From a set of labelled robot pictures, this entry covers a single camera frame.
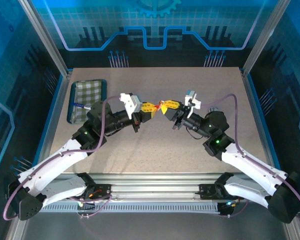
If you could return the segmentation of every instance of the glass panel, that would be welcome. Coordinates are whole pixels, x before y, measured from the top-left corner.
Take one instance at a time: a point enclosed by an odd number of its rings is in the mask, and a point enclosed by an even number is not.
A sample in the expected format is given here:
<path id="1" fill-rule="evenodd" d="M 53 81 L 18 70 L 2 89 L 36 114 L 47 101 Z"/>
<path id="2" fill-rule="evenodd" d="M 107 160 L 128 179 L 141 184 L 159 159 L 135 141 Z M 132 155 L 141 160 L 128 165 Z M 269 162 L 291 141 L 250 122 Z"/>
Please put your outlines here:
<path id="1" fill-rule="evenodd" d="M 289 4 L 251 77 L 281 168 L 300 174 L 300 1 Z"/>
<path id="2" fill-rule="evenodd" d="M 33 0 L 69 68 L 242 67 L 276 2 Z"/>
<path id="3" fill-rule="evenodd" d="M 32 165 L 59 75 L 18 1 L 0 1 L 0 240 L 4 176 Z"/>

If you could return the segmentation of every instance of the green checkered towel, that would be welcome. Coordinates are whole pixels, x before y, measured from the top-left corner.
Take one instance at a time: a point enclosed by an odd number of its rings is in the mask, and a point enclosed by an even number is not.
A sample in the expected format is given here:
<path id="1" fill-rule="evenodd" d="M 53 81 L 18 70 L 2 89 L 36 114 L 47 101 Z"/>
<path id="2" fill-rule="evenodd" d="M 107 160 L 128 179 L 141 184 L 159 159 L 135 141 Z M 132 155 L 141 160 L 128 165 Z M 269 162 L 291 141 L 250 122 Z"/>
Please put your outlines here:
<path id="1" fill-rule="evenodd" d="M 74 102 L 91 107 L 101 99 L 102 80 L 78 81 L 75 83 Z M 88 120 L 89 110 L 82 107 L 73 106 L 71 122 L 74 124 L 84 123 Z"/>

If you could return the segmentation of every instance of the yellow object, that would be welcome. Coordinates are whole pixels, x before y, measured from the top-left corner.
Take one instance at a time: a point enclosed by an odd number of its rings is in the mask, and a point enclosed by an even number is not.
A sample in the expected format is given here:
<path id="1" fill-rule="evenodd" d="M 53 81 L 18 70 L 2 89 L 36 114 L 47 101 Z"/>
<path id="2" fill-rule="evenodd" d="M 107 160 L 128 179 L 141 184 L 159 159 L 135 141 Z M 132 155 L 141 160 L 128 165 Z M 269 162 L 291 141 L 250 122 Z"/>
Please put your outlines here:
<path id="1" fill-rule="evenodd" d="M 164 101 L 162 102 L 161 105 L 161 111 L 163 114 L 166 114 L 168 109 L 177 109 L 179 108 L 180 104 L 177 101 L 172 101 L 172 100 L 168 100 L 168 101 Z"/>
<path id="2" fill-rule="evenodd" d="M 158 108 L 150 102 L 145 102 L 141 106 L 141 111 L 143 111 L 144 113 L 151 113 L 151 118 L 154 117 L 157 110 L 158 110 Z"/>

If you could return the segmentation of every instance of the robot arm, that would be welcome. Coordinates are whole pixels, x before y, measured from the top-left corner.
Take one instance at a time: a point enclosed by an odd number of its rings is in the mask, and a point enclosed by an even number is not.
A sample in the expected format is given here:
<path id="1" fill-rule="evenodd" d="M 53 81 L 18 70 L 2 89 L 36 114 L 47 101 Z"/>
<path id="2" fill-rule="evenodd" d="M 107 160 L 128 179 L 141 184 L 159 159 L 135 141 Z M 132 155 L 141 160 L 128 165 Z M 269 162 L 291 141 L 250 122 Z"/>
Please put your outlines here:
<path id="1" fill-rule="evenodd" d="M 172 129 L 185 126 L 207 138 L 203 146 L 210 156 L 234 166 L 254 180 L 246 181 L 226 172 L 215 182 L 218 197 L 230 195 L 251 200 L 267 208 L 280 221 L 290 223 L 300 210 L 300 201 L 280 178 L 300 194 L 300 176 L 295 172 L 287 174 L 278 170 L 240 146 L 239 151 L 235 141 L 225 134 L 229 125 L 224 113 L 212 111 L 203 118 L 193 113 L 193 108 L 199 109 L 200 104 L 196 93 L 189 91 L 185 104 L 169 100 L 160 102 L 160 107 L 162 113 L 174 122 Z"/>
<path id="2" fill-rule="evenodd" d="M 137 133 L 141 123 L 150 120 L 158 108 L 151 103 L 140 102 L 136 95 L 122 93 L 120 100 L 124 103 L 125 110 L 112 113 L 110 105 L 105 105 L 105 136 L 111 136 L 121 129 L 132 126 Z M 65 145 L 54 154 L 36 166 L 20 173 L 17 177 L 13 174 L 5 177 L 5 194 L 9 199 L 15 189 L 26 179 L 29 179 L 12 199 L 11 206 L 20 220 L 27 220 L 37 214 L 44 206 L 56 201 L 79 196 L 82 200 L 94 200 L 111 192 L 110 185 L 98 185 L 87 173 L 79 173 L 76 177 L 51 183 L 58 175 L 63 173 L 73 164 L 85 159 L 91 153 L 72 152 L 71 150 L 95 149 L 100 140 L 101 117 L 103 102 L 96 102 L 87 113 L 88 120 L 72 135 Z"/>

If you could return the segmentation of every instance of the table surface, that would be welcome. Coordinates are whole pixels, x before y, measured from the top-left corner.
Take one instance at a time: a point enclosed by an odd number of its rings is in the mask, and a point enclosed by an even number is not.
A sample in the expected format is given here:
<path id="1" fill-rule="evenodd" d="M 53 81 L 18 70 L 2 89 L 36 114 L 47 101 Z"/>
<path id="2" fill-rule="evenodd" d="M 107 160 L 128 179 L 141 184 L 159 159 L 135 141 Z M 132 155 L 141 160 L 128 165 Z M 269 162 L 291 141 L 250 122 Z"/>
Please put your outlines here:
<path id="1" fill-rule="evenodd" d="M 72 137 L 81 124 L 67 122 L 71 84 L 76 81 L 105 79 L 107 96 L 120 93 L 139 95 L 143 102 L 160 100 L 184 102 L 188 90 L 195 90 L 203 104 L 214 102 L 228 93 L 238 100 L 238 141 L 251 154 L 266 162 L 256 123 L 237 67 L 139 67 L 75 68 L 52 143 L 54 153 Z M 119 100 L 110 102 L 112 112 L 123 110 Z M 228 98 L 216 105 L 227 117 L 227 135 L 234 138 L 235 105 Z M 207 109 L 195 110 L 204 117 Z M 126 127 L 107 138 L 98 152 L 73 165 L 67 173 L 223 173 L 236 168 L 209 156 L 202 143 L 193 139 L 185 127 L 172 130 L 173 122 L 158 111 L 153 119 L 141 124 L 139 132 Z"/>

